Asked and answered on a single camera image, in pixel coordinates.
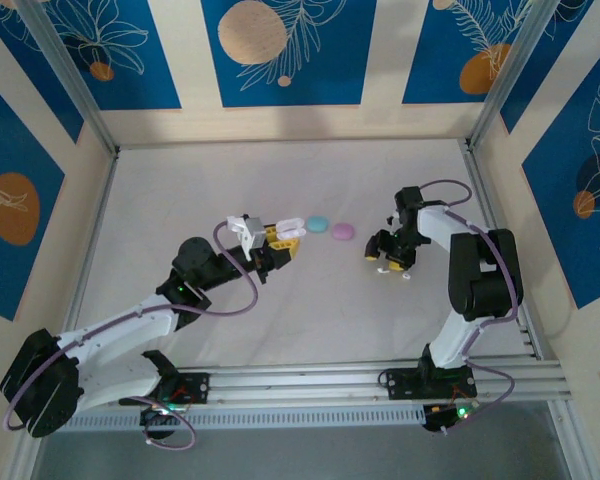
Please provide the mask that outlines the white earbud charging case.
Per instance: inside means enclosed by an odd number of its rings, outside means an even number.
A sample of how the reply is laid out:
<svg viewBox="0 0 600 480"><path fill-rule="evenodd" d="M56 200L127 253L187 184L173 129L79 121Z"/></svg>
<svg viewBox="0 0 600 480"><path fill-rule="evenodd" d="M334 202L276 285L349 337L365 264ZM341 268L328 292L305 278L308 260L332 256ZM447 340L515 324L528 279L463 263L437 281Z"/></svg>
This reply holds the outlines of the white earbud charging case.
<svg viewBox="0 0 600 480"><path fill-rule="evenodd" d="M304 225L302 218L280 220L275 224L276 238L280 241L301 238L307 233Z"/></svg>

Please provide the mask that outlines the aluminium side rail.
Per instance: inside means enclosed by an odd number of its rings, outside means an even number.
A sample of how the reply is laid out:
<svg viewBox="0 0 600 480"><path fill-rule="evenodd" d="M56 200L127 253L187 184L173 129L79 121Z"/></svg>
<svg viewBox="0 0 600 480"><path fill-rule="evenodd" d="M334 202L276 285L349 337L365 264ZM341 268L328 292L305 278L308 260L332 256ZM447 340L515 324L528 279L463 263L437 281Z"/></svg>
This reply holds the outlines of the aluminium side rail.
<svg viewBox="0 0 600 480"><path fill-rule="evenodd" d="M470 149L469 140L461 138L458 144L486 224L491 228L508 228L509 225L497 198L496 190L478 157ZM523 297L523 301L519 307L518 323L526 330L535 358L539 360L550 358L551 355L547 352L546 341L543 334L538 332L536 328L533 315L529 311L526 302L526 297Z"/></svg>
<svg viewBox="0 0 600 480"><path fill-rule="evenodd" d="M85 291L95 256L95 250L100 237L111 189L118 169L119 157L120 150L117 150L107 169L105 182L99 196L97 208L95 210L94 217L89 224L90 229L88 230L88 243L82 258L82 264L73 289L71 301L68 305L62 326L60 328L61 333L75 330L79 320L80 311L82 309Z"/></svg>

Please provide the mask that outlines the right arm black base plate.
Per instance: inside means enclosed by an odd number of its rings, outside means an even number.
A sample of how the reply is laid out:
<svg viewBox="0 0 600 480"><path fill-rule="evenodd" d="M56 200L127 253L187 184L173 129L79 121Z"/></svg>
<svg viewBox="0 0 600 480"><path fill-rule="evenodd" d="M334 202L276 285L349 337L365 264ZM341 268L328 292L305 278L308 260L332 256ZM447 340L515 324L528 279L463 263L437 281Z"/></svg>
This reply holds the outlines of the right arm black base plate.
<svg viewBox="0 0 600 480"><path fill-rule="evenodd" d="M390 400L452 400L476 398L473 371L467 366L454 369L436 368L429 373L417 368L391 368L382 371L378 383Z"/></svg>

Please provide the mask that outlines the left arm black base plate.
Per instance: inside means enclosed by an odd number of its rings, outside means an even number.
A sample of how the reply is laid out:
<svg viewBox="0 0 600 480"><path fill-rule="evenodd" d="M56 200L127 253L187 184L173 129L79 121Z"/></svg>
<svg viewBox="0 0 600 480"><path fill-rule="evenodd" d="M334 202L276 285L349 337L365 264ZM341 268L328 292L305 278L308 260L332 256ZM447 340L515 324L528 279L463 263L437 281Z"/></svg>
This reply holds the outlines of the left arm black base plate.
<svg viewBox="0 0 600 480"><path fill-rule="evenodd" d="M149 383L146 391L132 393L117 403L123 406L139 405L133 397L143 397L169 406L206 404L210 390L210 374L207 372L175 372L158 375Z"/></svg>

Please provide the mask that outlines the aluminium mounting rail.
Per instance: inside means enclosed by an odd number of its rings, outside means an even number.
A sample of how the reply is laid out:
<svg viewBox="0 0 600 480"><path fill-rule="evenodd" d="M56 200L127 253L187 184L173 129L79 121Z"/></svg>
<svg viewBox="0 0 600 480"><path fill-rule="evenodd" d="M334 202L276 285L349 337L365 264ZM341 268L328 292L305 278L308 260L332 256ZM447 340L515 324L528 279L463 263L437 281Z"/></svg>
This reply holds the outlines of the aluminium mounting rail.
<svg viewBox="0 0 600 480"><path fill-rule="evenodd" d="M403 403L444 403L444 400L390 400L378 375L389 368L414 368L412 362L363 362L335 365L273 367L202 367L182 372L210 374L206 404L229 408L268 406L362 405L390 401ZM146 358L120 367L107 367L99 374L82 374L72 360L57 361L40 375L26 394L35 406L50 406L64 418L146 391L160 375ZM571 390L557 361L531 357L484 358L473 376L477 397L458 398L455 405L526 400L568 400Z"/></svg>

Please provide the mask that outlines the aluminium corner post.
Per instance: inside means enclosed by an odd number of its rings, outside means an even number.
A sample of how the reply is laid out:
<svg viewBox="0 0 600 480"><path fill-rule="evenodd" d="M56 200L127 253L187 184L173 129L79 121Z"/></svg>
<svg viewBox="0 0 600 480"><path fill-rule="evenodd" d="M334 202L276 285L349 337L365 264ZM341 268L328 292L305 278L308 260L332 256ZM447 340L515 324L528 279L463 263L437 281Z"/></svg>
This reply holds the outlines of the aluminium corner post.
<svg viewBox="0 0 600 480"><path fill-rule="evenodd" d="M104 150L116 159L119 145L106 125L100 109L51 20L37 0L14 0L31 36Z"/></svg>
<svg viewBox="0 0 600 480"><path fill-rule="evenodd" d="M508 99L525 65L553 17L560 0L533 0L528 17L521 25L509 54L488 92L483 108L467 138L467 150L475 153L491 124Z"/></svg>

